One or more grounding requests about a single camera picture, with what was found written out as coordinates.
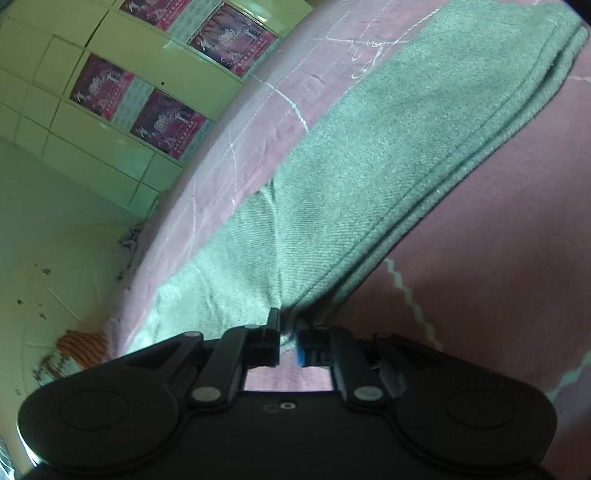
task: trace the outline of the poster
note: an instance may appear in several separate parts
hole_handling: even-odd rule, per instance
[[[96,55],[88,58],[70,99],[111,120],[135,76]]]
[[[131,128],[131,134],[179,159],[206,118],[154,89]]]
[[[160,30],[168,30],[191,0],[125,0],[121,10]]]
[[[197,133],[210,124],[183,102],[96,55],[82,68],[70,99],[176,160],[196,147]]]
[[[275,40],[275,35],[254,20],[222,4],[189,40],[189,45],[243,77]]]

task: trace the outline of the striped cloth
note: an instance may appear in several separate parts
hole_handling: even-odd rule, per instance
[[[58,351],[70,357],[84,370],[99,365],[106,353],[106,339],[101,333],[86,333],[68,330],[57,341]]]

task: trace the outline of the wall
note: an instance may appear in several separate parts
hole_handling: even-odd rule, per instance
[[[59,233],[136,220],[0,138],[0,288],[26,252]]]
[[[73,296],[75,300],[88,298],[88,295],[79,293],[83,285],[89,283],[92,296],[98,298],[96,291],[101,291],[104,285],[101,284],[101,278],[98,282],[97,278],[91,279],[88,275],[82,278],[76,270],[77,265],[83,267],[84,262],[93,261],[99,269],[106,271],[108,281],[113,283],[115,267],[111,264],[110,271],[104,269],[109,259],[103,261],[100,258],[97,261],[95,254],[98,250],[93,243],[95,238],[108,230],[104,225],[111,225],[115,232],[113,229],[108,232],[111,236],[109,242],[114,245],[117,231],[121,233],[137,219],[123,208],[62,176],[0,138],[0,432],[6,437],[14,461],[21,469],[27,467],[27,456],[16,436],[15,418],[20,402],[31,390],[28,374],[30,365],[26,364],[35,362],[37,357],[45,354],[60,331],[65,326],[75,326],[75,317],[84,315],[84,312],[77,314],[76,310],[86,308],[80,304],[68,308],[69,312],[60,312],[55,299]],[[58,242],[60,248],[41,248],[60,235],[76,229],[90,233],[86,237],[67,235],[66,241],[72,240],[71,245],[61,241]],[[87,249],[95,255],[91,260],[81,256]],[[30,267],[33,267],[33,262],[27,260],[30,260],[31,255],[38,255],[38,251],[45,252],[44,260],[47,262],[67,265],[65,270],[72,281],[68,283],[64,277],[60,278],[59,267],[52,265],[56,272],[47,277],[53,282],[51,289],[40,288],[39,281],[33,285],[35,275],[46,276],[41,271],[22,275],[22,265],[30,263]],[[37,299],[40,296],[47,297],[49,290],[54,299],[38,301],[39,305],[44,304],[43,312],[47,320],[41,319],[38,312],[27,311],[28,307],[36,308]],[[22,297],[25,300],[23,306],[17,305],[17,295],[19,299]],[[35,298],[35,302],[27,302],[23,295]],[[34,320],[37,323],[26,325]]]
[[[0,137],[147,215],[247,75],[311,11],[304,0],[218,3],[176,2],[152,25],[124,0],[14,0],[0,17]],[[224,61],[207,53],[219,35],[207,48],[191,41],[228,26]]]

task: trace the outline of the pink bedsheet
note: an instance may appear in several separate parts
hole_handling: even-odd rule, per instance
[[[142,233],[142,255],[107,328],[111,355],[125,352],[156,288],[443,3],[326,0],[303,20],[247,81]],[[586,46],[548,107],[410,232],[332,319],[359,335],[400,333],[546,391],[560,424],[545,465],[563,480],[591,473],[590,83]],[[278,385],[273,375],[259,371],[256,384]],[[292,380],[284,384],[314,384]]]

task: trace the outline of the folded towel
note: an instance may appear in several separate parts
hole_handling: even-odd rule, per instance
[[[451,0],[158,289],[130,350],[185,330],[220,337],[274,306],[321,321],[543,108],[586,38],[562,5]]]
[[[0,0],[0,11],[5,9],[12,0]]]

